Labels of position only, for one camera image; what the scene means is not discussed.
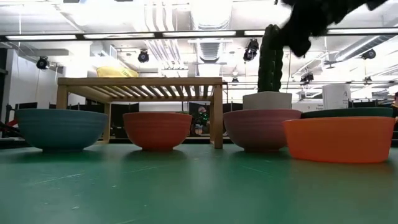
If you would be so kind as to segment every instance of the spotlight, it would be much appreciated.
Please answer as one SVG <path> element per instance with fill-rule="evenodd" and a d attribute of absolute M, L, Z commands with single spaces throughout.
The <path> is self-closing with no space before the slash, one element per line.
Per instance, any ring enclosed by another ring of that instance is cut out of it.
<path fill-rule="evenodd" d="M 310 83 L 310 81 L 313 81 L 313 73 L 312 72 L 308 72 L 307 74 L 304 74 L 303 76 L 301 76 L 300 82 L 304 82 L 304 84 L 302 84 L 302 85 L 306 85 L 306 84 Z"/>
<path fill-rule="evenodd" d="M 364 60 L 374 59 L 376 57 L 376 52 L 373 49 L 371 49 L 371 50 L 368 50 L 367 52 L 363 53 L 361 57 Z"/>
<path fill-rule="evenodd" d="M 366 82 L 371 82 L 372 78 L 371 77 L 365 77 L 363 80 L 366 81 Z"/>
<path fill-rule="evenodd" d="M 141 50 L 141 53 L 138 55 L 138 61 L 140 61 L 141 63 L 149 61 L 149 55 L 147 50 Z"/>
<path fill-rule="evenodd" d="M 36 63 L 36 67 L 41 70 L 49 69 L 50 62 L 48 61 L 47 56 L 40 56 L 40 59 Z"/>
<path fill-rule="evenodd" d="M 245 62 L 253 60 L 257 55 L 258 49 L 259 42 L 257 42 L 257 39 L 251 39 L 248 46 L 246 47 L 246 50 L 244 51 L 243 60 Z"/>
<path fill-rule="evenodd" d="M 234 77 L 234 78 L 232 79 L 232 82 L 233 82 L 233 83 L 238 83 L 239 80 L 238 80 L 238 78 Z"/>

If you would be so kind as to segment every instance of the bowl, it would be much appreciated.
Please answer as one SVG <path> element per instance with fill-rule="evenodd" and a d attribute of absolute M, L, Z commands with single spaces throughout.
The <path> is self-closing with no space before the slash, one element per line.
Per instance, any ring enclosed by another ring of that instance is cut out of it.
<path fill-rule="evenodd" d="M 285 121 L 290 154 L 320 162 L 370 163 L 388 158 L 394 118 L 345 117 Z"/>
<path fill-rule="evenodd" d="M 347 108 L 334 110 L 320 110 L 302 113 L 301 118 L 332 118 L 347 116 L 381 116 L 392 117 L 391 108 Z"/>
<path fill-rule="evenodd" d="M 45 152 L 82 151 L 104 131 L 107 115 L 89 111 L 21 109 L 18 127 L 25 140 Z"/>
<path fill-rule="evenodd" d="M 172 151 L 189 135 L 192 116 L 180 113 L 127 113 L 124 129 L 144 151 Z"/>
<path fill-rule="evenodd" d="M 286 146 L 283 121 L 299 119 L 297 110 L 241 110 L 225 113 L 229 138 L 246 152 L 272 152 Z"/>

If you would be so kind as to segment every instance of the green table surface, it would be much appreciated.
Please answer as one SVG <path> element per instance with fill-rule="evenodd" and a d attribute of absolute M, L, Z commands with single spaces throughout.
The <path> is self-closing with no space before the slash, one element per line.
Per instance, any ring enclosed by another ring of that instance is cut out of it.
<path fill-rule="evenodd" d="M 361 165 L 233 144 L 176 149 L 0 151 L 0 223 L 398 223 L 397 149 L 385 163 Z"/>

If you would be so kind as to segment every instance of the table leg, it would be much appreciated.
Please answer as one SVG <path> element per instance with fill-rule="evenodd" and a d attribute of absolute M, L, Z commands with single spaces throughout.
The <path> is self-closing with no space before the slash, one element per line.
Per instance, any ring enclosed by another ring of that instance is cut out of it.
<path fill-rule="evenodd" d="M 111 104 L 105 103 L 105 114 L 108 115 L 108 120 L 106 121 L 105 129 L 104 129 L 104 142 L 109 143 L 109 139 L 111 138 Z"/>
<path fill-rule="evenodd" d="M 213 106 L 213 134 L 214 148 L 223 148 L 223 88 L 221 85 L 215 86 Z"/>
<path fill-rule="evenodd" d="M 210 102 L 210 142 L 214 144 L 214 97 Z"/>
<path fill-rule="evenodd" d="M 57 106 L 56 109 L 66 109 L 68 106 L 68 87 L 59 85 L 57 90 Z"/>

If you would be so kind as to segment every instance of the dark green bowl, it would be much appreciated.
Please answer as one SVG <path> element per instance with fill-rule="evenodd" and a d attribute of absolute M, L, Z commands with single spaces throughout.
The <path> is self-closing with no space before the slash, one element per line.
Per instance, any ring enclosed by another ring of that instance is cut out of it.
<path fill-rule="evenodd" d="M 23 109 L 16 111 L 25 140 L 45 152 L 78 152 L 101 136 L 107 115 L 89 111 Z"/>
<path fill-rule="evenodd" d="M 347 108 L 335 110 L 311 111 L 301 114 L 301 118 L 332 118 L 347 116 L 392 117 L 391 108 Z"/>

